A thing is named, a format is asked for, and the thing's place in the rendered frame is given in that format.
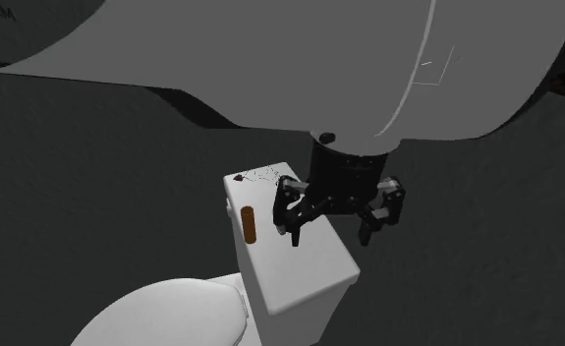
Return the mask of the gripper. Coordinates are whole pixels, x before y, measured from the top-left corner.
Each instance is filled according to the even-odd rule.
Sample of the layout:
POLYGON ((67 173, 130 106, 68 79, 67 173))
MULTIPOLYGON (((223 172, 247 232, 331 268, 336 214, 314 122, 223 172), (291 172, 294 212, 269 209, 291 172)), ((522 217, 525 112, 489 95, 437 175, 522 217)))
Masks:
POLYGON ((279 233, 290 233, 292 246, 298 247, 301 228, 306 223, 324 214, 356 213, 362 221, 359 241, 366 247, 372 233, 399 222, 406 196, 396 176, 380 182, 387 158, 386 153, 347 154, 313 139, 307 183, 288 175, 278 179, 272 220, 279 233), (373 208, 369 202, 376 197, 377 189, 382 201, 380 207, 373 208))

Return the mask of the white toilet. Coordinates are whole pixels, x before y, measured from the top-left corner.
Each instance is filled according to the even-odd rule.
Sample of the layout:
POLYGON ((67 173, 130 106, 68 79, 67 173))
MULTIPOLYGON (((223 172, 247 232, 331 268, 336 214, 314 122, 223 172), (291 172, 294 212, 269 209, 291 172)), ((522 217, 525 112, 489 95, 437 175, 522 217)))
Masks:
POLYGON ((325 216, 303 226, 300 245, 272 222, 275 163, 224 177, 236 273, 176 278, 137 289, 95 316, 70 346, 312 346, 360 269, 325 216), (246 244, 240 210, 254 209, 246 244))

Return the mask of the orange-brown cylinder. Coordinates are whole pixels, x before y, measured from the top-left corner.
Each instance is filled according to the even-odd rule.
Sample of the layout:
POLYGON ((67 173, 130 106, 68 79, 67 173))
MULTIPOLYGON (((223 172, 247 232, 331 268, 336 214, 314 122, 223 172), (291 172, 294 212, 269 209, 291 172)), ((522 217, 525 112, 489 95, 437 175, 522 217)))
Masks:
POLYGON ((240 210, 240 216, 245 243, 254 244, 256 242, 254 209, 250 205, 245 205, 240 210))

